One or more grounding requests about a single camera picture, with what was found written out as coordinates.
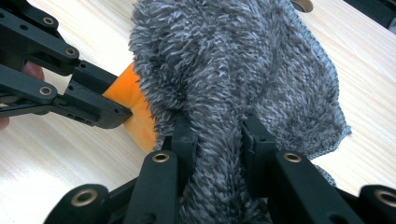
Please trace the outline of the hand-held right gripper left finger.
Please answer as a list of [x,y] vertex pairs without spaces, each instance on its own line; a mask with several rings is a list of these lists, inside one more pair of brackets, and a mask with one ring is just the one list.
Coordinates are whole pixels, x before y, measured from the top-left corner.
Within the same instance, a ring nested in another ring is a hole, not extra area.
[[124,217],[124,224],[178,224],[179,196],[194,170],[196,135],[179,116],[161,150],[144,159]]

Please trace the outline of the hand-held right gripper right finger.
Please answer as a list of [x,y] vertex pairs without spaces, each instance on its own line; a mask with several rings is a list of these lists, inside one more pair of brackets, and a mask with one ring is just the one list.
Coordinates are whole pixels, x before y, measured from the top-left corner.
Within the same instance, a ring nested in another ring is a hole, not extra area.
[[274,224],[363,224],[306,156],[276,147],[256,116],[243,121],[242,135],[247,189],[267,200]]

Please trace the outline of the grey fluffy cloth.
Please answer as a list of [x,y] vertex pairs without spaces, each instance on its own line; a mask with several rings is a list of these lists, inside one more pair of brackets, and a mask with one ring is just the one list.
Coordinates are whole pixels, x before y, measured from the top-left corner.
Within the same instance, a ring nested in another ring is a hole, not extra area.
[[350,132],[337,73],[290,0],[137,0],[130,48],[158,142],[186,115],[197,135],[180,224],[265,224],[248,194],[241,125],[255,115],[309,159]]

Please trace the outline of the orange plush toy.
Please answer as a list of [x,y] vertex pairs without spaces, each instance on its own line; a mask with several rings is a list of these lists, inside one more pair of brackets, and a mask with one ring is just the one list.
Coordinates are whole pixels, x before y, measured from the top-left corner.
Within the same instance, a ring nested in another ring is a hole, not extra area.
[[154,149],[157,137],[154,118],[149,111],[149,103],[140,90],[139,75],[134,71],[133,63],[116,78],[104,96],[131,110],[132,116],[123,122],[126,132],[145,152]]

